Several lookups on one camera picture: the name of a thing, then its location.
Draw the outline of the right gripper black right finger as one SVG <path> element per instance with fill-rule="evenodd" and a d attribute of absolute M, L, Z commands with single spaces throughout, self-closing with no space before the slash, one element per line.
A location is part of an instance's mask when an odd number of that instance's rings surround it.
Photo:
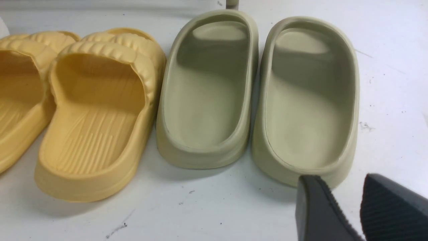
<path fill-rule="evenodd" d="M 360 220 L 367 241 L 426 241 L 428 200 L 381 174 L 369 173 Z"/>

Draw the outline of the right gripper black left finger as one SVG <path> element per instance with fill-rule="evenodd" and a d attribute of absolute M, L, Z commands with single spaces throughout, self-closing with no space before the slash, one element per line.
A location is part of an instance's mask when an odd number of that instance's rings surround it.
<path fill-rule="evenodd" d="M 298 179 L 295 220 L 299 241 L 363 241 L 338 205 L 328 184 L 317 175 Z"/>

